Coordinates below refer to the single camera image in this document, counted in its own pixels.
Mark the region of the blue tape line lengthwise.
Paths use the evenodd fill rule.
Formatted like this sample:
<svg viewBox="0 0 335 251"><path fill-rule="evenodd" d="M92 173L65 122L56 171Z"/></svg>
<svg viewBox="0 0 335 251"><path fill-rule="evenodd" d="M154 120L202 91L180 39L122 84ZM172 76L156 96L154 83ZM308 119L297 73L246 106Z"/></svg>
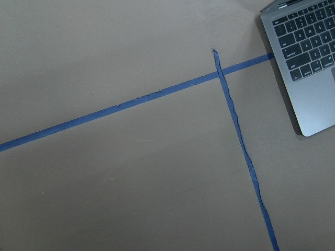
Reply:
<svg viewBox="0 0 335 251"><path fill-rule="evenodd" d="M229 112L230 112L230 115L231 115L231 118L232 118L232 122L234 124L236 134L237 134L239 142L240 142L240 146L241 146L241 149L242 149L242 152L243 152L243 156L244 156L245 162L246 162L248 170L249 170L249 174L250 174L250 177L251 177L251 180L252 180L252 183L253 183L253 186L254 186L254 190L255 190L255 193L256 193L256 196L257 196L257 199L258 199L258 202L259 202L259 206L260 206L260 209L261 209L261 212L262 212L262 215L263 215L263 219L264 219L264 222L265 222L265 225L266 225L266 228L267 228L267 232L268 232L271 244L272 244L272 248L274 250L279 250L280 248L279 248L279 245L277 243L277 239L276 239L276 236L275 236L275 231L273 229L271 218L270 218L270 215L269 215L269 213L268 213L268 211L265 207L265 204L262 200L260 184L259 184L259 181L258 181L256 170L254 168L254 165L252 163L252 159L249 156L247 147L245 145L245 141L244 141L244 138L243 138L243 135L242 135L241 127L239 125L238 114L235 110L235 105L234 105L233 99L231 98L228 82L227 82L226 77L225 77L225 75L227 75L227 74L236 72L238 70L246 69L248 67L257 65L259 63L263 63L265 61L271 60L272 58L274 58L274 55L273 55L273 53L268 53L268 54L253 58L251 60L247 60L247 61L244 61L242 63L238 63L236 65L230 66L226 69L223 69L221 67L221 64L220 64L219 53L215 49L212 49L212 52L213 52L215 67L216 67L216 71L217 71L217 74L218 74L218 77L219 77L219 80L220 80L221 88L223 90L223 94L224 94L224 97L225 97L227 105L228 105L228 109L229 109Z"/></svg>

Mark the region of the grey laptop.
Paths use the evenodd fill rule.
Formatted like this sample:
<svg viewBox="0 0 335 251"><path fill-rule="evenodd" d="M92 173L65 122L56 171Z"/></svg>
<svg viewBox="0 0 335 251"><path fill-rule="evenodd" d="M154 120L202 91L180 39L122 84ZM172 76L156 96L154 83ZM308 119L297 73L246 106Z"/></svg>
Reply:
<svg viewBox="0 0 335 251"><path fill-rule="evenodd" d="M274 1L261 20L303 136L334 125L334 1Z"/></svg>

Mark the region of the blue tape line far row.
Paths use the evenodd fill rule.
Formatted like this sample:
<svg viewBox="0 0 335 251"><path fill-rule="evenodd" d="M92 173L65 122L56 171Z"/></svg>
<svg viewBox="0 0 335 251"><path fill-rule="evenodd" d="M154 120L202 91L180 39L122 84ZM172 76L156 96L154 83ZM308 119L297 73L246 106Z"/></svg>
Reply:
<svg viewBox="0 0 335 251"><path fill-rule="evenodd" d="M141 96L141 97L123 102L119 105L114 105L114 106L111 106L111 107L108 107L108 108L90 113L88 115L84 115L82 117L75 118L75 119L72 119L70 121L66 121L66 122L63 122L61 124L57 124L57 125L54 125L52 127L49 127L49 128L31 133L31 134L28 134L28 135L25 135L25 136L22 136L20 138L2 143L1 144L1 152L4 152L6 150L15 148L17 146L20 146L20 145L23 145L23 144L26 144L26 143L44 138L44 137L47 137L47 136L55 134L55 133L59 133L61 131L79 126L81 124L85 124L85 123L91 122L93 120L100 119L102 117L105 117L105 116L108 116L108 115L126 110L128 108L143 104L145 102L149 102L149 101L152 101L152 100L155 100L155 99L158 99L158 98L161 98L161 97L179 92L181 90L191 88L193 86L196 86L196 85L214 80L218 77L219 77L219 74L215 71L215 72L209 73L207 75L200 76L200 77L194 78L192 80L185 81L185 82L179 83L177 85L164 88L164 89L159 90L157 92L153 92L153 93L150 93L150 94L147 94L147 95L144 95L144 96Z"/></svg>

